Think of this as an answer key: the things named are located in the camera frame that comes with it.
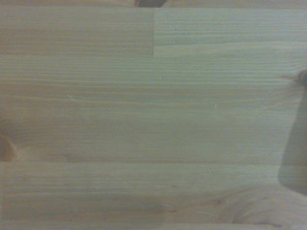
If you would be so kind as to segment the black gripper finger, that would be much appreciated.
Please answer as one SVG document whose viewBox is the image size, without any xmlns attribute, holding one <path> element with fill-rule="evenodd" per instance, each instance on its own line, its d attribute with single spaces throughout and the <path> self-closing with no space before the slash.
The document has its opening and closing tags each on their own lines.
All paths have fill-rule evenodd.
<svg viewBox="0 0 307 230">
<path fill-rule="evenodd" d="M 307 193 L 307 96 L 300 101 L 295 122 L 278 172 L 279 183 L 295 192 Z"/>
</svg>

